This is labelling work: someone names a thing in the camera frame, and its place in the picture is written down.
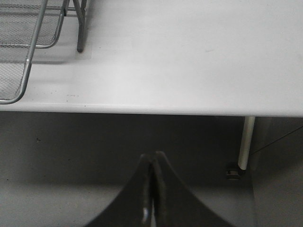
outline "basket leg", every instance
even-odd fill
[[[85,8],[87,4],[87,0],[82,0],[81,6],[78,0],[73,0],[76,13],[79,21],[79,34],[78,34],[78,46],[77,51],[79,53],[84,50],[84,40],[85,40]]]

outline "white tabletop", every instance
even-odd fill
[[[94,0],[3,111],[303,116],[302,0]]]

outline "gray floor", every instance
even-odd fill
[[[162,150],[210,209],[254,227],[249,173],[238,182],[224,176],[242,124],[240,117],[0,112],[0,226],[84,226],[115,198],[141,153]]]

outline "white table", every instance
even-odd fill
[[[303,116],[302,0],[94,0],[0,111]]]

